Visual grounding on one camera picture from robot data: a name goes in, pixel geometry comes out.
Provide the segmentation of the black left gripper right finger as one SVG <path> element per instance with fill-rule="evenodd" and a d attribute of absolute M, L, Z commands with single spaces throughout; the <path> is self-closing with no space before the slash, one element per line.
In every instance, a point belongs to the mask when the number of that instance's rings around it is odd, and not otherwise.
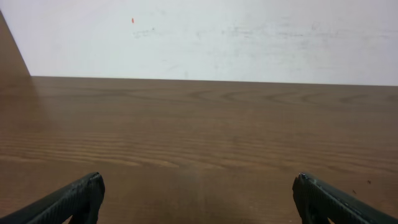
<path fill-rule="evenodd" d="M 308 173 L 295 178 L 292 190 L 303 224 L 397 224 L 396 218 Z"/>

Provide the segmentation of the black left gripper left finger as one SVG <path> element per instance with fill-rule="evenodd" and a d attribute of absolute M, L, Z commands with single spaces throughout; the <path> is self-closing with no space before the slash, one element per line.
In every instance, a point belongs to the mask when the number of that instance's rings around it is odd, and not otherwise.
<path fill-rule="evenodd" d="M 93 172 L 1 218 L 10 224 L 96 224 L 105 195 L 100 173 Z"/>

